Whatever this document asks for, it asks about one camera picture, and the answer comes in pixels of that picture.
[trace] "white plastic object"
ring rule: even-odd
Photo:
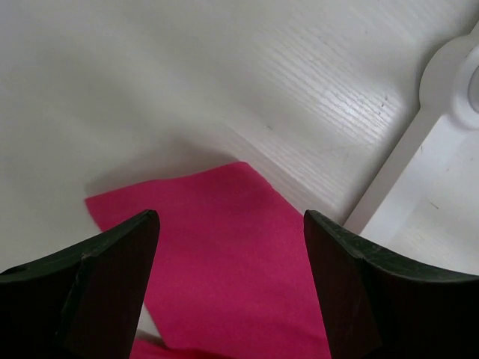
[[[479,25],[433,56],[419,92],[421,110],[345,223],[379,245],[395,237],[465,137],[479,129]]]

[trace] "white surface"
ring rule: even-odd
[[[345,223],[387,246],[467,136],[479,129],[479,36],[445,44],[424,71],[421,110]]]
[[[0,269],[94,235],[89,194],[231,158],[299,210],[344,221],[415,116],[426,63],[478,10],[478,0],[0,1]],[[447,210],[419,206],[392,245],[476,269],[477,166],[457,155],[465,167],[455,162],[429,198]],[[459,175],[467,190],[452,185]]]

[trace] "towel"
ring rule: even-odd
[[[248,164],[131,185],[86,205],[101,230],[159,213],[144,302],[171,351],[134,357],[148,346],[136,343],[132,358],[330,358],[302,216]]]

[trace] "pink cloth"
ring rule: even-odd
[[[144,302],[169,348],[330,358],[302,216],[248,164],[139,183],[86,204],[101,230],[144,209],[159,213]]]

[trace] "fabric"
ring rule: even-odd
[[[86,204],[101,230],[144,209],[159,213],[144,302],[170,349],[330,358],[302,216],[248,164],[143,182]]]

